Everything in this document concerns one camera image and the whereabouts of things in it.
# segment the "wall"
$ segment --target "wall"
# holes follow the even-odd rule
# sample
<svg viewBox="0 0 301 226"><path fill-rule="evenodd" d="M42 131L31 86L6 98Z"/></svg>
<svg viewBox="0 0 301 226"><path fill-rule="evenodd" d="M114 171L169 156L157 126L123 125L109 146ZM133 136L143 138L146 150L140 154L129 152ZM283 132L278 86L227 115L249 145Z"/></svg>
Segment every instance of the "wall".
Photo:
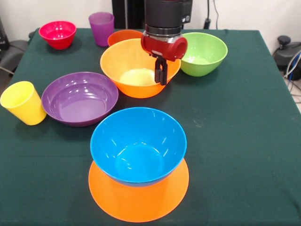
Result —
<svg viewBox="0 0 301 226"><path fill-rule="evenodd" d="M210 28L215 29L212 1ZM220 14L219 29L260 30L271 52L281 34L301 41L301 0L215 1ZM96 11L112 12L111 0L0 0L0 17L9 40L28 39L29 32L57 19L89 27L87 18ZM192 22L185 28L202 28L207 14L206 0L194 0L192 11Z"/></svg>
<svg viewBox="0 0 301 226"><path fill-rule="evenodd" d="M193 22L185 28L203 27L207 17L206 2L193 1ZM215 29L213 0L210 3L210 29ZM280 35L301 41L301 0L215 0L215 3L220 15L219 29L259 30L270 52L278 47L277 37Z"/></svg>
<svg viewBox="0 0 301 226"><path fill-rule="evenodd" d="M111 0L0 0L0 17L9 41L27 40L30 32L54 20L90 27L88 17L97 11L112 12Z"/></svg>

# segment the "pink bowl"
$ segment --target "pink bowl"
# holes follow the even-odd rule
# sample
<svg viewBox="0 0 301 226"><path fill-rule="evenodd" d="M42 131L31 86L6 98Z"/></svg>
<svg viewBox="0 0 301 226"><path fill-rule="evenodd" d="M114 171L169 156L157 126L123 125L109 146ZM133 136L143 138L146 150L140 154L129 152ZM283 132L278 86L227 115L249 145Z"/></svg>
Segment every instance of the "pink bowl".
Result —
<svg viewBox="0 0 301 226"><path fill-rule="evenodd" d="M76 26L68 21L53 21L39 29L40 36L55 49L68 48L75 33Z"/></svg>

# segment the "plate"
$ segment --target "plate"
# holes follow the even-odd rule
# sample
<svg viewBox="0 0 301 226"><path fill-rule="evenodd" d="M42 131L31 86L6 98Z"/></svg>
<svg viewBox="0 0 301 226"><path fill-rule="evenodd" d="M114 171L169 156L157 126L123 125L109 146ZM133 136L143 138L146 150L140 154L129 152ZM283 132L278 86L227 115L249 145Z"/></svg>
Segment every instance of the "plate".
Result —
<svg viewBox="0 0 301 226"><path fill-rule="evenodd" d="M183 159L164 180L147 187L130 187L107 176L95 162L89 171L89 188L97 205L114 218L127 222L148 222L173 211L183 200L189 171Z"/></svg>

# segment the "green bowl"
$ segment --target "green bowl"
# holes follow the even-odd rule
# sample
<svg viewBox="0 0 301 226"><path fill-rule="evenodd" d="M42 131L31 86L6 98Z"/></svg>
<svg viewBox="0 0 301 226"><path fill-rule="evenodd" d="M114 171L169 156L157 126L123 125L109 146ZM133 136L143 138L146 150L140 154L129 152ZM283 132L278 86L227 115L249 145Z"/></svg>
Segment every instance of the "green bowl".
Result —
<svg viewBox="0 0 301 226"><path fill-rule="evenodd" d="M191 76L204 76L217 68L228 53L227 45L219 38L200 32L183 34L188 48L181 69Z"/></svg>

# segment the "green tablecloth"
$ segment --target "green tablecloth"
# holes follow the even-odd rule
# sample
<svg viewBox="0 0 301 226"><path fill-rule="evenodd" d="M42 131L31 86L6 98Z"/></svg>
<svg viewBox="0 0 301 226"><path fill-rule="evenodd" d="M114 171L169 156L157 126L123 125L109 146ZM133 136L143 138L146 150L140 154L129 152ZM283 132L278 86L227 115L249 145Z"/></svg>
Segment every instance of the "green tablecloth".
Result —
<svg viewBox="0 0 301 226"><path fill-rule="evenodd" d="M258 31L210 31L224 62L203 78L178 72L157 96L120 95L114 111L149 106L183 126L190 183L182 203L147 225L300 225L301 115ZM41 95L67 73L101 73L90 29L67 50L36 34L13 79ZM104 213L88 188L94 126L47 117L29 127L0 108L0 225L128 225Z"/></svg>

